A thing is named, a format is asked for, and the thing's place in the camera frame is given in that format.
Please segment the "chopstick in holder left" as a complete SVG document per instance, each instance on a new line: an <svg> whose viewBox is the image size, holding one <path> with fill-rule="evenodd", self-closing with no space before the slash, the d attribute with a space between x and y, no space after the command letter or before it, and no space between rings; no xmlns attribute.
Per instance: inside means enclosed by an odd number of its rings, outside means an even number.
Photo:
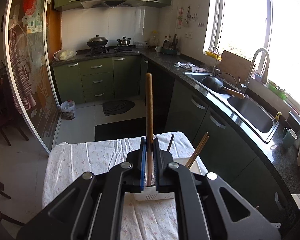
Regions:
<svg viewBox="0 0 300 240"><path fill-rule="evenodd" d="M146 141L147 141L147 186L151 186L153 174L153 90L152 75L146 74Z"/></svg>

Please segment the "green lower cabinets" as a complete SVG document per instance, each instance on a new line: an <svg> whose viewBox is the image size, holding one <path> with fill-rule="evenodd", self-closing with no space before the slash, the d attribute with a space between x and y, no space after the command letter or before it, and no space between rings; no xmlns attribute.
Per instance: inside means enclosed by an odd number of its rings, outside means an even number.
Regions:
<svg viewBox="0 0 300 240"><path fill-rule="evenodd" d="M142 96L148 61L141 55L79 57L53 65L61 102L88 103Z"/></svg>

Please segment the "floral white tablecloth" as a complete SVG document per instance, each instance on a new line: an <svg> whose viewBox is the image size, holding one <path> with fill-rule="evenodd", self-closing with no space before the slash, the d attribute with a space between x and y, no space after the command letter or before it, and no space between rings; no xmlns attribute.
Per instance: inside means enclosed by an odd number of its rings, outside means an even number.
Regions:
<svg viewBox="0 0 300 240"><path fill-rule="evenodd" d="M46 207L83 172L101 174L125 161L139 149L140 137L99 142L56 145L48 158L42 196ZM173 199L137 201L125 195L121 239L178 239L177 215Z"/></svg>

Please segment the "small trash bin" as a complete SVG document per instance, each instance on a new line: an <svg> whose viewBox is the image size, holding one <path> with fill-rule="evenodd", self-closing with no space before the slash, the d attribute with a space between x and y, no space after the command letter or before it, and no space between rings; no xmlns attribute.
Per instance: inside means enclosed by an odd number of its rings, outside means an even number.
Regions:
<svg viewBox="0 0 300 240"><path fill-rule="evenodd" d="M62 116L65 120L73 120L76 116L76 104L72 100L67 100L60 105Z"/></svg>

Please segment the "black pan in sink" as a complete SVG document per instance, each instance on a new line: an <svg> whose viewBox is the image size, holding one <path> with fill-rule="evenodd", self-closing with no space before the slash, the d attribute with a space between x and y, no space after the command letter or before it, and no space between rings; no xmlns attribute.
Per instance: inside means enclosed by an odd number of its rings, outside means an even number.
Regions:
<svg viewBox="0 0 300 240"><path fill-rule="evenodd" d="M240 93L240 92L235 91L235 90L230 89L230 88L226 88L224 86L224 83L221 80L214 77L214 76L206 76L205 78L202 79L201 83L204 86L206 86L207 88L213 90L216 93L226 92L226 94L236 96L240 99L244 99L244 94L243 93Z"/></svg>

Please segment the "black wok on stove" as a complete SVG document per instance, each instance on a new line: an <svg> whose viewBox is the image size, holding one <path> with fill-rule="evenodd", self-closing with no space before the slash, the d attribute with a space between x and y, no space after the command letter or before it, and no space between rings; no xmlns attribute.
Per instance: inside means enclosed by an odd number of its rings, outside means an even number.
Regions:
<svg viewBox="0 0 300 240"><path fill-rule="evenodd" d="M107 43L107 38L96 35L95 37L89 39L89 41L87 42L87 46L89 46L90 48L104 47Z"/></svg>

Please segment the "tall steel faucet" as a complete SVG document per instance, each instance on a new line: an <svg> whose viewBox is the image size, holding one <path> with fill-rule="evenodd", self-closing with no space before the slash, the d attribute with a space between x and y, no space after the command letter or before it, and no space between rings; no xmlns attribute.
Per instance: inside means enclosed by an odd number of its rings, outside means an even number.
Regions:
<svg viewBox="0 0 300 240"><path fill-rule="evenodd" d="M260 65L257 68L256 72L258 74L260 74L260 76L261 76L261 83L266 84L268 81L268 70L269 70L269 65L270 65L270 55L269 55L269 51L266 48L264 48L264 47L258 48L258 50L255 51L252 61L251 61L251 64L250 64L250 67L249 67L248 76L247 76L245 82L241 83L240 92L243 94L246 93L246 90L249 86L251 76L256 68L256 63L259 63L259 65Z"/></svg>

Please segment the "gas stove top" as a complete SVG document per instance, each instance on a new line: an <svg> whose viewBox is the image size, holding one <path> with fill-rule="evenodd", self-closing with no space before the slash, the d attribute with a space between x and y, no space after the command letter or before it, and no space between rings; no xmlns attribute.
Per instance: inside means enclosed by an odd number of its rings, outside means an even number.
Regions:
<svg viewBox="0 0 300 240"><path fill-rule="evenodd" d="M103 54L113 54L113 53L138 53L139 51L134 46L101 46L91 48L85 55L94 56L94 55L103 55Z"/></svg>

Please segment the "steel kitchen sink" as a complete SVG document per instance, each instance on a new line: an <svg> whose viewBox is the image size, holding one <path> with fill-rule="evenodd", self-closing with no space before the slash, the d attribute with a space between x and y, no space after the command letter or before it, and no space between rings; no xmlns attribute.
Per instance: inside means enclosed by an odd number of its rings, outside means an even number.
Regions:
<svg viewBox="0 0 300 240"><path fill-rule="evenodd" d="M216 93L213 90L207 88L201 83L201 81L206 76L212 76L209 73L185 72L184 75L189 77L203 89L212 93L212 95L216 96L218 100L226 105L228 109L230 109L230 113L232 115L236 115L239 120L249 126L250 129L252 129L263 142L270 142L279 126L279 123L275 121L274 117L272 117L258 103L256 103L246 95L244 95L244 99L240 99L236 96L226 94L226 92ZM235 87L233 87L231 84L223 81L222 79L219 80L224 83L224 86L226 88L235 90Z"/></svg>

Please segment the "glass sliding door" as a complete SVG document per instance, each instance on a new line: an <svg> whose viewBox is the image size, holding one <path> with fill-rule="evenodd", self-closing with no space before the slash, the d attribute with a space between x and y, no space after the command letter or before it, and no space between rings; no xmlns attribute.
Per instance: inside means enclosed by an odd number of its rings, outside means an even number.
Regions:
<svg viewBox="0 0 300 240"><path fill-rule="evenodd" d="M7 0L3 23L14 106L46 152L61 118L49 63L48 1Z"/></svg>

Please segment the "white plastic bag on counter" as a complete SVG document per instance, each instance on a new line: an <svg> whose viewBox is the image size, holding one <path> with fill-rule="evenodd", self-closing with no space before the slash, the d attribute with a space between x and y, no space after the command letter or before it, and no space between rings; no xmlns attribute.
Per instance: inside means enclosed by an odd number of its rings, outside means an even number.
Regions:
<svg viewBox="0 0 300 240"><path fill-rule="evenodd" d="M66 61L77 55L77 51L73 49L61 49L53 54L56 61Z"/></svg>

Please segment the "dish cloth on counter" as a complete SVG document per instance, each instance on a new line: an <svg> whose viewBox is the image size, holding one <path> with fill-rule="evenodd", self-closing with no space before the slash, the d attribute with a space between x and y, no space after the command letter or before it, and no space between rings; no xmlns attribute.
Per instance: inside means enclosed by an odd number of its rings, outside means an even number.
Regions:
<svg viewBox="0 0 300 240"><path fill-rule="evenodd" d="M198 67L190 62L187 63L181 63L181 62L177 62L174 64L175 67L177 68L183 68L189 72L193 72L193 73L204 73L206 72L206 70L204 68Z"/></svg>

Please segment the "green mug on counter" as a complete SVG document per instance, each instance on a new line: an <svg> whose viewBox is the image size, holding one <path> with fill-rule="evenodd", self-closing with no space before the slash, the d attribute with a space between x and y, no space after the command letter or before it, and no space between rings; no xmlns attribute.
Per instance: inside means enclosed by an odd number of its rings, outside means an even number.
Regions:
<svg viewBox="0 0 300 240"><path fill-rule="evenodd" d="M286 128L286 127L283 129L282 136L283 136L282 146L285 149L289 149L294 144L294 142L296 142L298 139L296 133L291 128Z"/></svg>

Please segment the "wooden cutting board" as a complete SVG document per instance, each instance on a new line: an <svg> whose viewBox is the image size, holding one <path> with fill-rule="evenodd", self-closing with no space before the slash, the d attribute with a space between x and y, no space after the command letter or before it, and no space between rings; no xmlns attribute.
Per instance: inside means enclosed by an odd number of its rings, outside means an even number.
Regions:
<svg viewBox="0 0 300 240"><path fill-rule="evenodd" d="M222 60L218 65L221 72L231 74L236 78L237 82L239 82L238 77L240 77L241 83L245 83L249 74L251 61L227 50L222 52L221 58Z"/></svg>

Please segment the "steel pot on stove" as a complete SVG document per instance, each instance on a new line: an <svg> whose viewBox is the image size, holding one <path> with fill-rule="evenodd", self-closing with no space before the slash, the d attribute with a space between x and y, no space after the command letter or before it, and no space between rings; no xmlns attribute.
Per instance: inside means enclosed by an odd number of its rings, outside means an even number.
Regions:
<svg viewBox="0 0 300 240"><path fill-rule="evenodd" d="M118 46L129 46L130 45L131 38L123 36L122 38L117 39L117 45Z"/></svg>

